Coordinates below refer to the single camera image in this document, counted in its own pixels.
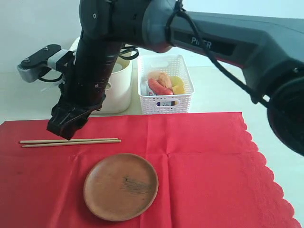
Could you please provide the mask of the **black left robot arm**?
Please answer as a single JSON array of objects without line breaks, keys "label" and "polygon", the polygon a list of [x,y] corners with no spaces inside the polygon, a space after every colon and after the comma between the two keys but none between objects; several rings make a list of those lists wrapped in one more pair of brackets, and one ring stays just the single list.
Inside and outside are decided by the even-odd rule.
[{"label": "black left robot arm", "polygon": [[214,66],[267,109],[277,138],[304,153],[303,19],[190,12],[180,0],[82,0],[76,56],[47,129],[65,139],[102,106],[123,44],[157,53],[179,47]]}]

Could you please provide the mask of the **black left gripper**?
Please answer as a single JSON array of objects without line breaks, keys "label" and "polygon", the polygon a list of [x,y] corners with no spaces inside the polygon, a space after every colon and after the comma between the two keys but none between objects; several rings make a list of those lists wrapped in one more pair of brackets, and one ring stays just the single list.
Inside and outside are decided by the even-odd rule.
[{"label": "black left gripper", "polygon": [[121,42],[79,39],[76,58],[68,67],[60,100],[47,124],[49,132],[70,140],[84,127],[89,115],[101,108],[121,47]]}]

